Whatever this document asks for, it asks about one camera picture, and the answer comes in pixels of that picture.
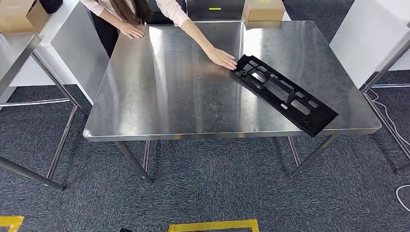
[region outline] carpet floor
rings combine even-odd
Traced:
[[[331,40],[351,0],[286,0],[293,20],[316,22]],[[410,72],[389,72],[410,83]],[[68,90],[90,111],[75,86]],[[377,89],[398,131],[410,140],[408,89]],[[10,102],[61,97],[56,87],[19,87]],[[46,175],[69,103],[0,111],[0,156]],[[395,190],[410,184],[409,162],[385,128],[341,136],[298,178],[286,138],[156,141],[148,186],[113,143],[82,136],[76,115],[53,178],[62,192],[0,168],[0,215],[25,217],[22,232],[163,232],[170,224],[255,218],[260,231],[353,232],[410,230],[410,213]],[[301,159],[324,138],[296,137]],[[143,142],[128,143],[143,158]],[[410,206],[410,189],[400,192]]]

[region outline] black object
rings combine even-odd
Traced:
[[[40,3],[47,12],[47,14],[53,14],[63,4],[63,0],[40,0]]]
[[[243,56],[231,76],[314,137],[339,114],[254,56]]]
[[[152,17],[146,20],[147,24],[173,24],[173,21],[167,17],[165,17],[155,0],[146,0],[148,5],[151,7],[152,10]],[[187,12],[187,4],[185,0],[176,0],[177,3],[181,6],[181,9],[186,13]]]
[[[107,51],[108,57],[111,58],[118,40],[118,29],[104,19],[96,16],[92,11],[90,11],[90,13],[98,37]]]
[[[188,0],[188,16],[193,21],[241,20],[245,0]]]

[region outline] rectangular hole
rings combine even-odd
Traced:
[[[268,69],[266,69],[264,66],[259,66],[258,69],[262,72],[267,72]]]
[[[255,66],[255,67],[258,66],[258,64],[255,63],[253,60],[250,60],[248,63],[251,64],[251,65],[253,65],[253,66]]]
[[[253,69],[253,66],[250,66],[249,64],[246,64],[245,67],[243,68],[243,70],[249,72],[250,70]]]
[[[298,109],[300,112],[302,112],[304,115],[310,115],[310,110],[306,106],[304,106],[300,101],[293,100],[291,105]]]
[[[258,71],[254,71],[252,73],[252,76],[258,79],[260,82],[265,83],[267,79],[264,77],[264,75]]]
[[[291,85],[289,85],[288,83],[286,83],[285,81],[280,81],[280,82],[282,82],[284,85],[286,85],[291,90],[294,90],[294,88]]]
[[[314,101],[312,101],[312,100],[308,101],[308,103],[309,103],[309,105],[313,106],[314,108],[318,108],[318,107],[319,107],[319,105],[316,104],[316,102],[314,102]]]
[[[258,89],[263,89],[264,87],[261,86],[260,84],[256,83],[255,81],[251,82],[254,86],[256,86]]]
[[[277,86],[275,83],[273,83],[272,81],[267,81],[264,86],[271,92],[273,93],[275,96],[277,96],[278,98],[280,98],[282,101],[286,101],[288,98],[288,94],[281,89],[279,86]]]
[[[300,97],[300,98],[304,98],[304,94],[301,92],[296,92],[296,96]]]

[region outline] woman's hand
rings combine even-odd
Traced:
[[[230,70],[236,69],[237,63],[233,60],[235,57],[229,55],[228,53],[215,47],[206,50],[205,53],[212,62]]]
[[[140,26],[134,26],[129,23],[122,23],[122,25],[118,29],[121,31],[121,33],[128,36],[130,39],[132,39],[133,37],[141,38],[144,36],[144,33],[141,30]]]

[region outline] cardboard box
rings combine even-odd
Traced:
[[[38,0],[0,0],[0,32],[37,32],[48,14]]]
[[[282,21],[284,14],[282,0],[246,0],[242,18],[245,22]]]

